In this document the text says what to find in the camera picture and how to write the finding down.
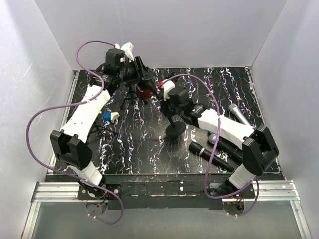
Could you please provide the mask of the tall black tripod stand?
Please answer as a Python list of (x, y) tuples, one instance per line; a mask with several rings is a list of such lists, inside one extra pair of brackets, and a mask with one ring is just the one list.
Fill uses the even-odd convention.
[(136, 91), (133, 89), (133, 85), (126, 85), (126, 87), (128, 88), (128, 91), (125, 95), (125, 98), (120, 106), (120, 109), (123, 109), (124, 104), (126, 103), (126, 101), (128, 100), (134, 100), (138, 97), (138, 95), (136, 94)]

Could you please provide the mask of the silver glitter microphone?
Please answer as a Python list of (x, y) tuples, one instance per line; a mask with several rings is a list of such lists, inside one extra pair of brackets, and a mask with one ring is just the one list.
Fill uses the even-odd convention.
[(236, 104), (231, 104), (228, 107), (229, 111), (244, 125), (250, 125), (248, 120), (244, 117), (244, 115), (241, 113), (239, 107)]

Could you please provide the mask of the black glitter microphone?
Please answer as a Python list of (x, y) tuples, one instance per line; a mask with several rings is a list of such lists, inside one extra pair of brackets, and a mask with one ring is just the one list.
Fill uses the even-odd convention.
[(238, 163), (242, 163), (242, 150), (239, 149), (236, 145), (233, 143), (225, 140), (222, 137), (219, 137), (218, 143), (217, 143), (217, 149), (219, 151), (223, 151), (227, 153), (227, 155), (234, 161)]

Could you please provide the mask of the small black tripod stand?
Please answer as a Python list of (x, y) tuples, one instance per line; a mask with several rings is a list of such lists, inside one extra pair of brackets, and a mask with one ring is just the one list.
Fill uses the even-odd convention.
[(117, 132), (108, 129), (105, 126), (94, 124), (88, 133), (88, 137), (94, 134), (97, 138), (102, 138), (106, 132), (109, 132), (112, 135), (118, 135)]

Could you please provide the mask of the round base microphone stand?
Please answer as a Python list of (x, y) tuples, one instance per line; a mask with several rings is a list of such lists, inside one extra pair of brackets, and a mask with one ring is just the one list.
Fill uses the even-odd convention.
[(182, 77), (182, 74), (177, 74), (176, 72), (172, 72), (167, 76), (167, 81), (172, 81), (173, 83), (177, 83), (179, 79)]

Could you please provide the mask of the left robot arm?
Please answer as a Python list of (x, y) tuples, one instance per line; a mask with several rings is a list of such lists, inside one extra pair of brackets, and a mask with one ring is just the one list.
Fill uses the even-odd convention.
[(152, 71), (139, 56), (133, 56), (132, 50), (128, 42), (106, 52), (105, 63), (91, 76), (82, 104), (59, 131), (50, 135), (55, 157), (69, 165), (82, 181), (92, 183), (89, 193), (95, 199), (105, 196), (106, 187), (101, 184), (102, 175), (91, 161), (93, 153), (86, 143), (93, 123), (121, 84), (131, 91), (139, 87), (156, 92)]

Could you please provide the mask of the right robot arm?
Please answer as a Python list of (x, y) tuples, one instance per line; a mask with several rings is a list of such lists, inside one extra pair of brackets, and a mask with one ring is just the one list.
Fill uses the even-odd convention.
[(195, 104), (188, 92), (168, 81), (161, 83), (159, 102), (161, 112), (170, 125), (165, 134), (169, 138), (180, 136), (186, 125), (219, 134), (242, 151), (242, 163), (215, 191), (216, 196), (239, 197), (244, 186), (254, 177), (261, 176), (279, 155), (279, 149), (265, 125), (253, 127), (238, 123), (203, 104)]

